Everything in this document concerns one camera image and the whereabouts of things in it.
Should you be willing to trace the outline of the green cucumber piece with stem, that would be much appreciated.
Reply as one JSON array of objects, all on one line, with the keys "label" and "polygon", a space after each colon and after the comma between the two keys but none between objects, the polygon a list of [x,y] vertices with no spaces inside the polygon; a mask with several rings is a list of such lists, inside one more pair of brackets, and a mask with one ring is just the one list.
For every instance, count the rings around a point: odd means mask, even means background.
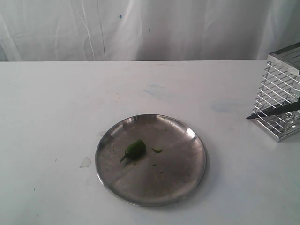
[{"label": "green cucumber piece with stem", "polygon": [[142,139],[138,139],[131,145],[129,145],[125,151],[123,157],[120,159],[120,163],[128,158],[130,160],[136,160],[146,153],[146,145]]}]

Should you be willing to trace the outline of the black handled knife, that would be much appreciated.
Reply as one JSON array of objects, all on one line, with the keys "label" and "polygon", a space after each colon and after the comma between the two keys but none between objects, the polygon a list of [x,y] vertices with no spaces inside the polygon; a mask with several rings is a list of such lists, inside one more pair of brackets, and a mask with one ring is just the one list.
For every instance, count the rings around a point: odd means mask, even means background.
[{"label": "black handled knife", "polygon": [[300,109],[300,78],[269,65],[262,76],[253,112],[248,119],[278,116]]}]

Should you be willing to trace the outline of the green cucumber slice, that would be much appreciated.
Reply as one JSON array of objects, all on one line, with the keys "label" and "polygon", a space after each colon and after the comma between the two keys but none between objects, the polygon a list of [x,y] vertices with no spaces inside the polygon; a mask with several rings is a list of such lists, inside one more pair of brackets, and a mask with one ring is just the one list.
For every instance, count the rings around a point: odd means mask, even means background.
[{"label": "green cucumber slice", "polygon": [[156,153],[160,153],[163,151],[163,149],[159,149],[159,148],[152,148],[152,150]]}]

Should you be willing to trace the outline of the round steel plate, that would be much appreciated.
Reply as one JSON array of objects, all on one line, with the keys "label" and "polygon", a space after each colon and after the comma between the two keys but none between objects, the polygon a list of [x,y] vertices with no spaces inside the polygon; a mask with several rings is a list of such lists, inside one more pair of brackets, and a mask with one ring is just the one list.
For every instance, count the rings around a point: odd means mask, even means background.
[{"label": "round steel plate", "polygon": [[[138,139],[145,143],[146,153],[120,163],[125,149]],[[142,114],[106,131],[97,146],[95,165],[99,180],[112,195],[134,205],[158,207],[197,188],[205,175],[207,153],[188,125],[165,115]]]}]

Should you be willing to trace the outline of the clear tape piece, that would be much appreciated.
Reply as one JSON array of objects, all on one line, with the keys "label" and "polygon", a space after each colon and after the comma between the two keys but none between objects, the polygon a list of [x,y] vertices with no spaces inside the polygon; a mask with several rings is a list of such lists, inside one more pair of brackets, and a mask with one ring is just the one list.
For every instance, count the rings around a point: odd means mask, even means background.
[{"label": "clear tape piece", "polygon": [[88,158],[88,157],[85,157],[84,160],[81,162],[79,168],[82,169],[82,168],[89,168],[92,164],[92,161]]}]

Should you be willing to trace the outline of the white backdrop curtain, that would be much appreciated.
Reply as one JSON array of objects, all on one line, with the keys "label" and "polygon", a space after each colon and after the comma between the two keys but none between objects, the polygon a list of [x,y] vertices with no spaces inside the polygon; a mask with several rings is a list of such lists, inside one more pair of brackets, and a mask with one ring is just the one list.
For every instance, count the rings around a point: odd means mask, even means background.
[{"label": "white backdrop curtain", "polygon": [[3,0],[1,61],[250,60],[300,40],[297,0]]}]

